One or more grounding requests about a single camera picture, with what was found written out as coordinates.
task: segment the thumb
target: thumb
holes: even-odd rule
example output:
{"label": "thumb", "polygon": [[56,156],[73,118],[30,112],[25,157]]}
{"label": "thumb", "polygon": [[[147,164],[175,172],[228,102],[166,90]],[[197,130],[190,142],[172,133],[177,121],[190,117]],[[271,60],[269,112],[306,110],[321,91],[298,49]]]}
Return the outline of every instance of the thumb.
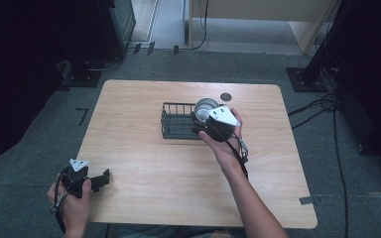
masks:
{"label": "thumb", "polygon": [[82,184],[82,199],[91,199],[91,179],[87,179]]}
{"label": "thumb", "polygon": [[206,132],[200,131],[199,136],[211,148],[215,145],[215,141],[208,134],[206,134]]}

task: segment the right hand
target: right hand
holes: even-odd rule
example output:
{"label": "right hand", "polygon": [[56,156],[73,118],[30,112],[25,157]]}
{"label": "right hand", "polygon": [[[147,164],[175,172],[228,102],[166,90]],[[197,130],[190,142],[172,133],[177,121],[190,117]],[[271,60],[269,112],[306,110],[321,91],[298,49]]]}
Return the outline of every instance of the right hand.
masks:
{"label": "right hand", "polygon": [[[48,191],[48,199],[55,205],[56,183]],[[64,192],[64,185],[60,183],[58,197]],[[64,237],[83,237],[91,214],[91,179],[82,185],[82,198],[69,194],[62,202],[61,214],[66,229]]]}
{"label": "right hand", "polygon": [[[239,127],[234,127],[234,134],[236,134],[238,138],[242,138],[242,126],[243,126],[242,120],[234,108],[231,108],[231,112],[234,114],[237,121],[240,123]],[[237,152],[240,152],[240,142],[238,138],[235,138],[234,134],[230,139],[228,139],[228,142],[234,147],[234,149],[236,149]],[[221,166],[221,169],[224,172],[228,172],[230,170],[241,171],[238,161],[236,160],[233,152],[231,151],[231,149],[228,147],[228,145],[225,142],[217,142],[213,140],[204,131],[200,131],[199,136],[204,142],[206,142],[207,145],[211,147],[219,165]]]}

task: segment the cable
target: cable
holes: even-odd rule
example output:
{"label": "cable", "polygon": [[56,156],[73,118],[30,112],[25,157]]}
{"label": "cable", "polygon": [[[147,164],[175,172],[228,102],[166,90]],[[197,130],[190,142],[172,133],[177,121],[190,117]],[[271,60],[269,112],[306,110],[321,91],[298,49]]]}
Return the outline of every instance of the cable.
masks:
{"label": "cable", "polygon": [[110,232],[110,223],[107,224],[106,233],[104,234],[104,238],[108,238],[109,237],[109,232]]}
{"label": "cable", "polygon": [[205,43],[205,40],[206,40],[206,18],[208,16],[208,3],[209,3],[209,0],[206,0],[206,5],[205,5],[205,16],[204,16],[204,20],[203,20],[203,39],[202,39],[202,42],[199,44],[199,46],[195,47],[195,48],[192,48],[192,49],[189,49],[189,51],[195,51],[197,49],[199,49],[203,43]]}
{"label": "cable", "polygon": [[296,129],[296,128],[306,124],[307,122],[309,122],[312,119],[314,119],[317,116],[319,116],[324,111],[332,111],[332,110],[334,110],[335,105],[336,105],[336,99],[335,100],[326,99],[327,97],[334,96],[334,95],[335,95],[334,93],[328,93],[328,94],[324,95],[321,99],[317,99],[317,100],[309,103],[308,105],[306,105],[304,107],[301,107],[299,109],[296,109],[296,110],[288,113],[288,116],[292,116],[292,115],[295,115],[295,114],[300,113],[302,111],[305,111],[306,109],[308,109],[308,108],[310,108],[311,106],[314,106],[314,105],[320,105],[322,107],[321,111],[319,111],[316,114],[310,116],[308,119],[306,119],[305,121],[297,124],[296,126],[293,126],[292,129],[294,130],[294,129]]}
{"label": "cable", "polygon": [[60,182],[61,182],[61,179],[62,179],[62,173],[59,174],[58,179],[57,179],[57,183],[56,183],[56,185],[55,185],[55,209],[59,209],[59,208],[57,207],[56,202],[58,202],[58,191],[59,191],[59,184],[60,184]]}
{"label": "cable", "polygon": [[248,161],[247,157],[249,156],[249,151],[247,150],[246,145],[244,145],[244,142],[241,138],[239,138],[236,133],[233,131],[234,138],[236,138],[239,141],[240,144],[240,155],[243,159],[243,163],[246,163]]}
{"label": "cable", "polygon": [[[346,183],[345,183],[345,178],[344,178],[344,174],[343,174],[343,171],[342,171],[342,165],[341,165],[341,158],[340,158],[340,155],[339,155],[339,147],[338,147],[338,136],[337,136],[337,131],[336,131],[336,110],[339,108],[339,101],[337,99],[334,99],[334,100],[329,100],[329,99],[326,99],[327,97],[330,97],[330,96],[334,96],[335,94],[334,93],[329,93],[329,94],[326,94],[325,96],[322,97],[322,99],[318,99],[318,100],[315,100],[311,103],[309,103],[307,106],[304,106],[304,107],[301,107],[299,109],[296,109],[292,112],[290,112],[288,115],[291,116],[291,115],[294,115],[294,114],[297,114],[299,112],[302,112],[304,110],[306,110],[307,108],[313,106],[313,105],[321,105],[322,107],[322,110],[314,115],[312,115],[311,117],[309,117],[307,120],[305,120],[304,122],[294,126],[292,129],[295,129],[295,128],[298,128],[299,126],[302,126],[304,125],[305,123],[307,123],[308,121],[314,119],[315,117],[317,117],[318,115],[320,115],[322,112],[324,111],[329,111],[331,110],[332,111],[332,115],[333,115],[333,118],[332,118],[332,121],[333,121],[333,140],[334,140],[334,143],[335,143],[335,154],[336,154],[336,160],[337,160],[337,163],[338,163],[338,170],[339,170],[339,175],[341,177],[341,183],[342,183],[342,189],[343,189],[343,197],[344,197],[344,211],[345,211],[345,227],[344,227],[344,237],[347,238],[348,237],[348,227],[349,227],[349,221],[348,221],[348,196],[347,196],[347,189],[346,189]],[[331,106],[326,106],[325,104],[326,103],[332,103]]]}
{"label": "cable", "polygon": [[[200,9],[200,0],[197,1],[197,6],[199,8],[199,13],[202,12],[202,9]],[[199,17],[199,23],[202,29],[205,31],[206,24],[202,22],[202,17]]]}
{"label": "cable", "polygon": [[104,68],[89,68],[88,70],[90,70],[90,71],[107,71],[107,70],[110,70],[110,69],[115,68],[118,64],[120,64],[121,61],[122,61],[122,58],[119,58],[119,60],[116,62],[116,64],[113,65],[113,66],[111,66],[111,67],[104,67]]}
{"label": "cable", "polygon": [[315,117],[319,116],[319,115],[320,115],[322,112],[324,112],[324,111],[326,111],[326,109],[323,109],[323,110],[321,110],[320,112],[318,112],[318,113],[316,113],[316,114],[310,116],[308,119],[306,119],[306,120],[303,121],[302,123],[299,123],[299,124],[297,124],[296,126],[292,127],[292,130],[294,130],[294,129],[296,129],[296,128],[302,126],[302,125],[304,125],[305,123],[307,123],[307,122],[309,122],[310,120],[314,119]]}
{"label": "cable", "polygon": [[336,153],[336,160],[338,162],[338,169],[339,169],[339,175],[341,176],[341,182],[342,182],[342,189],[344,194],[344,210],[345,210],[345,233],[344,237],[348,237],[348,197],[347,197],[347,188],[345,184],[345,178],[344,174],[342,172],[342,166],[341,166],[341,158],[339,156],[339,147],[338,147],[338,137],[336,133],[336,106],[333,110],[333,139],[335,141],[335,153]]}
{"label": "cable", "polygon": [[336,89],[338,87],[338,84],[336,83],[334,76],[327,71],[326,66],[322,66],[320,68],[320,76],[323,78],[323,80],[326,82],[327,85],[329,85],[332,89]]}
{"label": "cable", "polygon": [[233,153],[234,157],[236,158],[237,162],[239,163],[244,175],[246,176],[247,179],[249,179],[249,175],[247,173],[247,170],[246,170],[246,167],[244,166],[244,162],[243,162],[243,159],[242,157],[239,155],[239,153],[237,152],[237,150],[233,147],[233,145],[231,145],[228,140],[226,140],[222,134],[212,125],[212,124],[207,124],[209,125],[212,129],[214,129],[214,131],[218,134],[218,136],[221,137],[221,139],[227,144],[227,146],[231,149],[231,152]]}

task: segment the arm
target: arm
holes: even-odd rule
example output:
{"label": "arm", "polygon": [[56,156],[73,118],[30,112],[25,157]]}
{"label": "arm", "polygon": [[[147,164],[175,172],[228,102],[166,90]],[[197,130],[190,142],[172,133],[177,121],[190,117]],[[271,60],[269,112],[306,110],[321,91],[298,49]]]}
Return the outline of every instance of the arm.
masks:
{"label": "arm", "polygon": [[[48,199],[55,204],[56,184],[53,183],[48,191]],[[60,184],[58,194],[64,192],[64,186]],[[82,185],[82,198],[69,194],[62,202],[61,214],[65,226],[64,238],[80,238],[85,234],[85,229],[91,214],[91,179],[87,179]]]}
{"label": "arm", "polygon": [[[242,125],[238,113],[234,109],[231,111]],[[234,133],[241,138],[241,126],[236,127]],[[248,237],[288,237],[281,224],[246,179],[231,149],[225,143],[212,140],[203,131],[199,132],[199,136],[212,148],[221,170],[227,178],[246,235]],[[240,144],[236,138],[229,139],[229,142],[237,151],[240,150]]]}

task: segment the forearm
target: forearm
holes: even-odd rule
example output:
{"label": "forearm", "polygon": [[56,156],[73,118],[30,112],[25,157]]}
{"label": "forearm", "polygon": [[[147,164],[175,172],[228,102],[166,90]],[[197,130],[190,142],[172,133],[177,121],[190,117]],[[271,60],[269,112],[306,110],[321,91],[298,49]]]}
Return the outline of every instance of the forearm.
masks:
{"label": "forearm", "polygon": [[85,229],[67,230],[63,238],[82,238],[84,237]]}
{"label": "forearm", "polygon": [[288,237],[241,170],[223,170],[247,237]]}

